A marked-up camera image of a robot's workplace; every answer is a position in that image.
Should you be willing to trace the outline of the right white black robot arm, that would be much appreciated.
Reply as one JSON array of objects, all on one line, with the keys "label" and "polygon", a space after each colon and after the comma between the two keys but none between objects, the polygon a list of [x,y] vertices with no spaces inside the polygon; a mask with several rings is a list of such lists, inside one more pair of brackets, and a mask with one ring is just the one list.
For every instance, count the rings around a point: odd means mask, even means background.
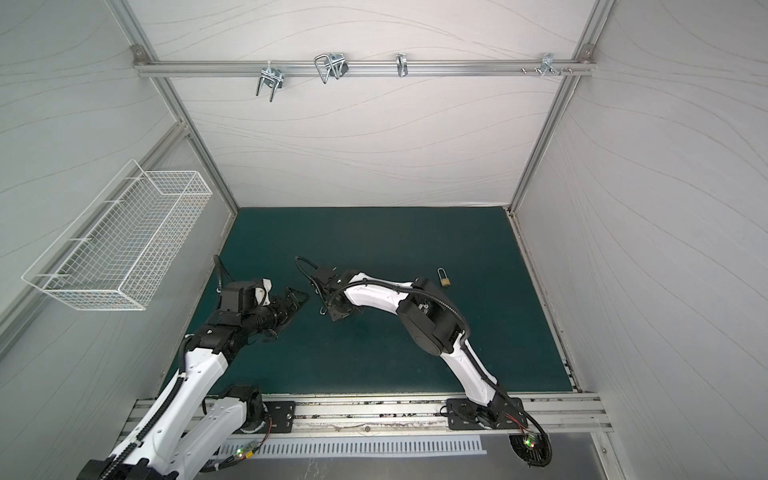
[{"label": "right white black robot arm", "polygon": [[485,429],[496,429],[505,421],[508,396],[471,347],[467,320],[431,280],[398,283],[357,270],[340,273],[322,268],[303,256],[294,262],[332,320],[343,320],[364,308],[397,316],[417,346],[440,357],[464,388],[469,402],[464,419]]}]

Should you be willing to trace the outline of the brass padlock long shackle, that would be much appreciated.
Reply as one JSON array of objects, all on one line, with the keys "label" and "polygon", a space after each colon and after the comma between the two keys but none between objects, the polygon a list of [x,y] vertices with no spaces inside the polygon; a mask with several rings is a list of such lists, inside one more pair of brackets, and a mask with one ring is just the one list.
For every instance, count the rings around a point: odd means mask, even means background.
[{"label": "brass padlock long shackle", "polygon": [[447,275],[446,270],[443,267],[438,267],[437,268],[437,275],[438,275],[438,278],[439,278],[439,281],[440,281],[440,285],[443,288],[447,288],[447,287],[449,287],[451,285],[451,281],[450,281],[450,279],[449,279],[449,277]]}]

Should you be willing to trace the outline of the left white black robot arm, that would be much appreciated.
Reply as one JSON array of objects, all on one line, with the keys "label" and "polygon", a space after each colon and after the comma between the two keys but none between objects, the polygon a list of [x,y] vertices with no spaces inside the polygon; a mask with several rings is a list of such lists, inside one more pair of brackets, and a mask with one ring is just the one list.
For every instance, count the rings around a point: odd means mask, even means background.
[{"label": "left white black robot arm", "polygon": [[173,379],[128,436],[105,459],[88,461],[79,478],[192,479],[230,435],[267,426],[271,416],[251,385],[229,387],[200,422],[190,422],[238,353],[259,337],[275,340],[308,299],[293,288],[274,293],[267,279],[222,286],[208,321],[182,341]]}]

